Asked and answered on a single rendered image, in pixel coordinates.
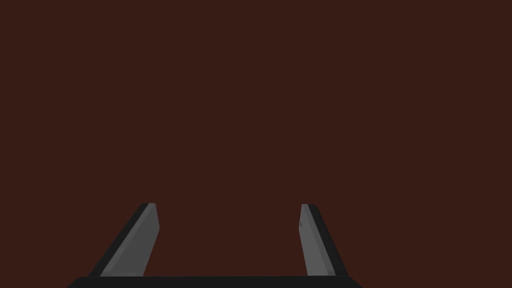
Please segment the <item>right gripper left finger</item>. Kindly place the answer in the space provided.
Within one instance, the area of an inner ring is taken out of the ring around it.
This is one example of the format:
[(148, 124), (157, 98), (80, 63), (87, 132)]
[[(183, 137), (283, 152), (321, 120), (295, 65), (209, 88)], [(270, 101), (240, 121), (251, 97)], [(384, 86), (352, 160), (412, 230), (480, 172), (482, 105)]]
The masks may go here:
[(158, 237), (155, 203), (142, 203), (89, 273), (89, 277), (142, 277)]

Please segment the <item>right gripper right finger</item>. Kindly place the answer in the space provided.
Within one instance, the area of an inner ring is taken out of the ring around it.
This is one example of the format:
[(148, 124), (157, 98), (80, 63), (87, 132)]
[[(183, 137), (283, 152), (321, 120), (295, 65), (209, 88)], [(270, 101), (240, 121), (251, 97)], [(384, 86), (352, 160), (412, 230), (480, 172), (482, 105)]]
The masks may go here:
[(301, 205), (298, 232), (308, 276), (349, 275), (316, 205)]

